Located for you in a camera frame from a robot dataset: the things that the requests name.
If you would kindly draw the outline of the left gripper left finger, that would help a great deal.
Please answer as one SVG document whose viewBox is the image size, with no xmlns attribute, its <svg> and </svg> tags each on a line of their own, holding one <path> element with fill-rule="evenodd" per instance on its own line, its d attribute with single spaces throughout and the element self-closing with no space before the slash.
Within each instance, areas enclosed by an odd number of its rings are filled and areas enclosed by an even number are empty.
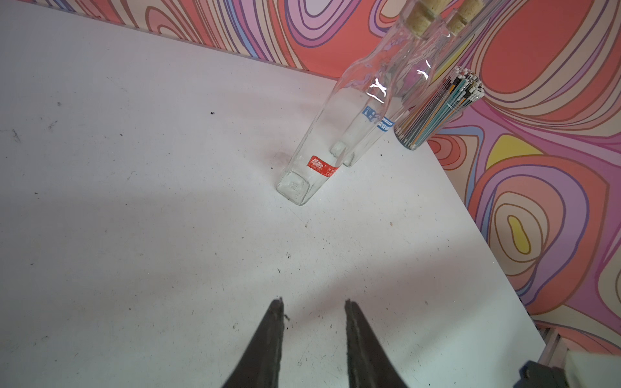
<svg viewBox="0 0 621 388">
<path fill-rule="evenodd" d="M 284 319 L 284 302 L 281 298 L 274 299 L 223 388 L 278 387 Z"/>
</svg>

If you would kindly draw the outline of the clear bottle red label cork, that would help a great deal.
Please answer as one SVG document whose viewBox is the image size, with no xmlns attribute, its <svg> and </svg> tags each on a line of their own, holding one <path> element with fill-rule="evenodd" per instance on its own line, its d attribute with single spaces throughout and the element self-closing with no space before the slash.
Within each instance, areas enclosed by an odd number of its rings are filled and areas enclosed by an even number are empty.
<svg viewBox="0 0 621 388">
<path fill-rule="evenodd" d="M 305 205 L 377 129 L 396 95 L 398 77 L 441 22 L 446 1 L 408 1 L 374 51 L 341 76 L 276 185 Z"/>
</svg>

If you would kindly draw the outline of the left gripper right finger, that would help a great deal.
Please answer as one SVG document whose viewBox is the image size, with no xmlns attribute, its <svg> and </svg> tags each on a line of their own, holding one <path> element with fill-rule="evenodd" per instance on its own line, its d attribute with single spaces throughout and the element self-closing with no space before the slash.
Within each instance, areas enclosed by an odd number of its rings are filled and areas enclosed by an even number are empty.
<svg viewBox="0 0 621 388">
<path fill-rule="evenodd" d="M 399 376 L 357 302 L 347 300 L 347 365 L 349 387 L 401 387 Z"/>
</svg>

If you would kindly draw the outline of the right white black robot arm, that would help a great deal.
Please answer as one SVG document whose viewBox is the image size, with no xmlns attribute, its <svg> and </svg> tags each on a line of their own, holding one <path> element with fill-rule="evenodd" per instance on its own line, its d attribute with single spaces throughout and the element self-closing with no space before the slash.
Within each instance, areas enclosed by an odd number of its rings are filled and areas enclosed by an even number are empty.
<svg viewBox="0 0 621 388">
<path fill-rule="evenodd" d="M 564 368 L 529 361 L 514 388 L 621 388 L 620 356 L 569 351 Z"/>
</svg>

